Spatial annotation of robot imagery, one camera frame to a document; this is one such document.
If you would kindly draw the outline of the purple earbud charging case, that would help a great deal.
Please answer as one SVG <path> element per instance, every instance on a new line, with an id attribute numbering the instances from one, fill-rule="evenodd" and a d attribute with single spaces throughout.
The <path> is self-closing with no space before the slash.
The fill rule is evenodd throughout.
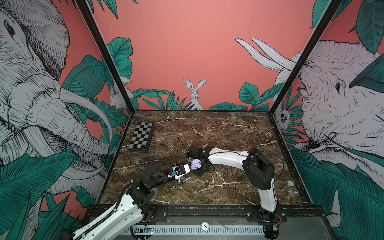
<path id="1" fill-rule="evenodd" d="M 202 166 L 201 161 L 198 160 L 198 159 L 195 159 L 195 160 L 193 160 L 192 163 L 191 163 L 191 170 L 197 170 L 197 169 L 199 169 L 201 166 Z"/>

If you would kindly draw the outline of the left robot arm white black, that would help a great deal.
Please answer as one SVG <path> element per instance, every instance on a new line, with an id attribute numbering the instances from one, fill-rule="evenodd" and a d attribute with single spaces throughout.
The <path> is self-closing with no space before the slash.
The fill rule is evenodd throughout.
<path id="1" fill-rule="evenodd" d="M 150 221 L 155 215 L 151 198 L 154 188 L 173 180 L 180 180 L 202 166 L 200 160 L 190 164 L 171 165 L 163 160 L 153 160 L 135 167 L 140 176 L 121 191 L 117 202 L 84 227 L 64 231 L 60 240 L 113 240 L 120 233 L 139 222 Z"/>

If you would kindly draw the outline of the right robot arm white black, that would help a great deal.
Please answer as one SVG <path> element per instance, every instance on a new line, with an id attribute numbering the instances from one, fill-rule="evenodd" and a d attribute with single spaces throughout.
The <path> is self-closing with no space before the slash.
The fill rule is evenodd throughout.
<path id="1" fill-rule="evenodd" d="M 278 209 L 275 192 L 275 165 L 260 150 L 236 152 L 205 145 L 202 149 L 191 145 L 186 152 L 187 164 L 172 163 L 169 178 L 174 177 L 181 184 L 187 175 L 204 175 L 209 168 L 223 165 L 245 172 L 249 182 L 258 189 L 261 207 L 260 217 L 267 223 L 280 224 L 283 213 Z"/>

